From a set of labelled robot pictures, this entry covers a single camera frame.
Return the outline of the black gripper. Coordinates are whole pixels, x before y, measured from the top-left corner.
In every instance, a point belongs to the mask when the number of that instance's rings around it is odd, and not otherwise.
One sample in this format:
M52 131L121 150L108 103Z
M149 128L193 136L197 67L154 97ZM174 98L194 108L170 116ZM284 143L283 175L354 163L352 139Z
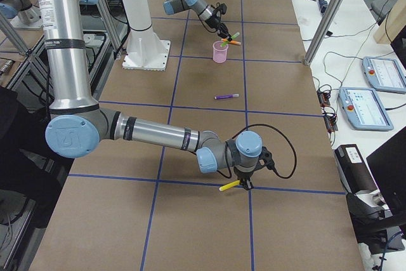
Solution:
M246 186L248 190L252 190L254 188L251 181L251 177L255 172L254 168L241 168L238 166L234 166L233 171L236 174L237 179L240 181L240 185L243 188L246 188Z
M227 26L221 21L220 18L211 17L209 19L209 27L212 30L215 30L220 38L225 39L226 41L232 39L232 35L229 33Z

